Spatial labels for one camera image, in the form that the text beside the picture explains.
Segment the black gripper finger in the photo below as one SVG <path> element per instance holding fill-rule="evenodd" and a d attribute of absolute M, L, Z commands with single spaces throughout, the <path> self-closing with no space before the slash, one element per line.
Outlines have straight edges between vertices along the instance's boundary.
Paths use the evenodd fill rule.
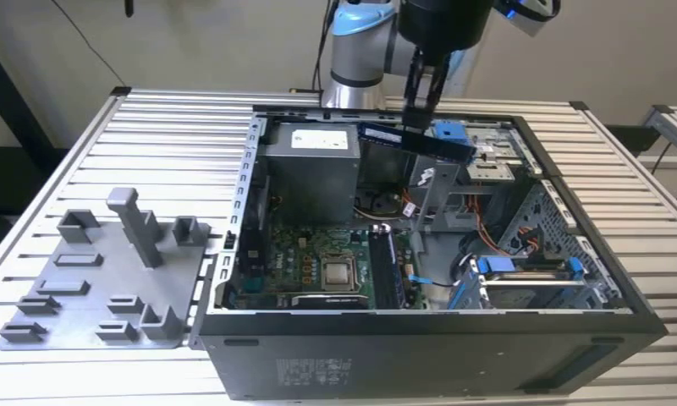
<path fill-rule="evenodd" d="M 420 108 L 420 129 L 422 131 L 426 131 L 431 125 L 432 116 L 446 86 L 446 78 L 451 64 L 451 54 L 422 51 L 422 57 L 423 76 L 431 76 Z"/>
<path fill-rule="evenodd" d="M 403 107 L 403 126 L 412 129 L 426 129 L 424 110 L 416 105 L 416 99 L 420 84 L 424 76 L 424 59 L 423 52 L 418 47 L 411 59 L 408 70 L 406 91 L 404 91 L 404 107 Z"/>

